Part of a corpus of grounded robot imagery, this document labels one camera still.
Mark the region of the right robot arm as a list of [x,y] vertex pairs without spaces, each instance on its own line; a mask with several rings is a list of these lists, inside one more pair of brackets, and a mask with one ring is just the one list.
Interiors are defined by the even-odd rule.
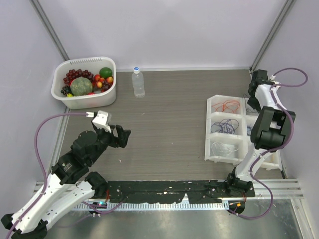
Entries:
[[277,94],[279,88],[275,77],[268,78],[266,70],[252,73],[248,105],[259,115],[250,134],[248,153],[227,177],[225,191],[229,196],[247,196],[253,190],[252,181],[265,159],[284,148],[291,139],[296,114],[281,103]]

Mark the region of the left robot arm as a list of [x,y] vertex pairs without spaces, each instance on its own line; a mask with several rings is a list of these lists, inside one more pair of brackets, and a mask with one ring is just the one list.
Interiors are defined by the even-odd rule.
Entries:
[[42,187],[18,212],[2,217],[9,239],[43,239],[52,226],[76,205],[102,198],[107,181],[89,168],[108,147],[126,147],[131,131],[120,125],[83,131],[52,167]]

